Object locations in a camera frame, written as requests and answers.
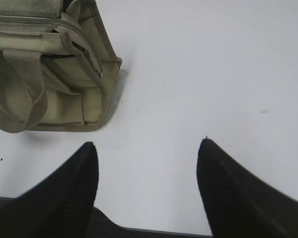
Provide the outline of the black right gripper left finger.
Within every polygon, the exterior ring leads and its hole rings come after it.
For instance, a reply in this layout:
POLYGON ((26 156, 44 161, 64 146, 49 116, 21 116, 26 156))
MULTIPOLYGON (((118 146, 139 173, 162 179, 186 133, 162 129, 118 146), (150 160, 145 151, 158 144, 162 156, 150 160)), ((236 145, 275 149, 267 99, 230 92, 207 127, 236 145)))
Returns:
POLYGON ((0 207, 0 238, 84 238, 97 186, 97 152, 87 142, 39 184, 0 207))

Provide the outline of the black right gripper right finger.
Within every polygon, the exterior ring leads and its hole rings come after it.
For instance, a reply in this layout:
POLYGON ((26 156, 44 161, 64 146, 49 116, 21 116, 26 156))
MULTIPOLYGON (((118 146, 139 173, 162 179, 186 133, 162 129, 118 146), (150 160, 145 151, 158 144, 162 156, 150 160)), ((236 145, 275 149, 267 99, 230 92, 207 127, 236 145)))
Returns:
POLYGON ((211 139, 202 140, 197 182, 215 238, 298 238, 298 201, 268 185, 211 139))

